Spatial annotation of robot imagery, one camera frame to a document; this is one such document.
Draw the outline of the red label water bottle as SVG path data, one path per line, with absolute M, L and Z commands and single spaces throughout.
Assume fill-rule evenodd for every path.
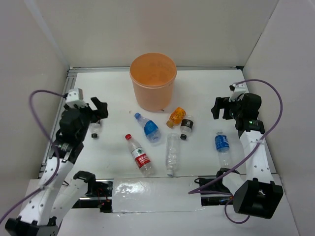
M 155 173 L 150 158 L 142 148 L 142 146 L 130 135 L 126 134 L 128 150 L 136 163 L 141 174 L 145 177 L 150 177 Z

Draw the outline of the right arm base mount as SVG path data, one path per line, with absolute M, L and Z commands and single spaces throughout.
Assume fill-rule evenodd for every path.
M 223 186 L 222 180 L 214 183 L 213 185 L 206 187 L 203 191 L 211 191 L 212 193 L 201 193 L 201 205 L 205 206 L 222 206 L 232 199 L 230 191 Z

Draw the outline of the blue label bottle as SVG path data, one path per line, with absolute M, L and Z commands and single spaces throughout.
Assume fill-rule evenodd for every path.
M 135 113 L 134 117 L 143 129 L 147 140 L 151 144 L 157 145 L 161 140 L 161 132 L 158 126 L 151 119 L 143 117 L 140 113 Z
M 215 136 L 215 146 L 218 152 L 219 162 L 222 168 L 232 168 L 233 162 L 227 136 L 219 131 Z

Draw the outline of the black label small bottle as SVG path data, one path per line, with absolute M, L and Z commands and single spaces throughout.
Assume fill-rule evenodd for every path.
M 191 135 L 193 125 L 194 125 L 193 116 L 186 115 L 180 125 L 180 131 L 181 131 L 180 139 L 181 140 L 186 140 Z

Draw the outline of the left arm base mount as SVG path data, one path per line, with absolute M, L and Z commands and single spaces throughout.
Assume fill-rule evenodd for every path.
M 91 192 L 80 197 L 73 209 L 98 209 L 101 213 L 112 213 L 113 179 L 97 179 Z

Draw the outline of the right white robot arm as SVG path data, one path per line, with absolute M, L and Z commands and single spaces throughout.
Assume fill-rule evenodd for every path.
M 214 119 L 218 119 L 220 110 L 223 110 L 223 119 L 236 121 L 238 137 L 245 156 L 249 158 L 245 161 L 246 179 L 242 179 L 236 171 L 228 173 L 226 169 L 220 169 L 221 177 L 215 180 L 215 188 L 221 193 L 229 190 L 236 213 L 270 219 L 284 191 L 275 184 L 270 172 L 264 124 L 258 119 L 260 106 L 261 97 L 252 93 L 242 93 L 234 99 L 216 98 L 211 109 Z

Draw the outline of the small clear black-cap bottle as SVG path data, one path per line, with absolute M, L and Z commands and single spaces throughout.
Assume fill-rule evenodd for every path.
M 101 123 L 99 122 L 95 122 L 95 123 L 91 123 L 89 126 L 89 130 L 91 133 L 91 137 L 93 139 L 98 139 L 100 132 L 101 132 Z

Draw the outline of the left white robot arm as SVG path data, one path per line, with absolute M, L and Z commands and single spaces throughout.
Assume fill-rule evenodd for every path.
M 5 224 L 11 236 L 56 236 L 63 218 L 82 195 L 97 191 L 95 175 L 77 172 L 64 191 L 61 187 L 82 151 L 90 124 L 108 117 L 107 103 L 97 97 L 91 101 L 96 110 L 83 100 L 66 102 L 46 168 L 37 189 L 26 196 L 28 202 L 17 218 Z

